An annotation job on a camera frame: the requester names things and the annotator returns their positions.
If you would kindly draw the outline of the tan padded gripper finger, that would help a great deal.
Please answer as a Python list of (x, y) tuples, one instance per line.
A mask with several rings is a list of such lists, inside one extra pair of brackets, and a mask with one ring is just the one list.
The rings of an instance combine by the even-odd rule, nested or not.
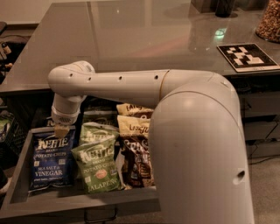
[(70, 130), (70, 128), (67, 125), (56, 124), (54, 126), (54, 135), (57, 138), (63, 138), (67, 135), (69, 130)]

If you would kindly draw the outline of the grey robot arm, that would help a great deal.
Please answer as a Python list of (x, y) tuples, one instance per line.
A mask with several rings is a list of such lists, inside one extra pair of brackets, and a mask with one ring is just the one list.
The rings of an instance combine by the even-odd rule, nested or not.
[(86, 61), (48, 74), (52, 119), (76, 121), (86, 96), (152, 109), (148, 145), (166, 224), (255, 224), (239, 97), (194, 70), (97, 73)]

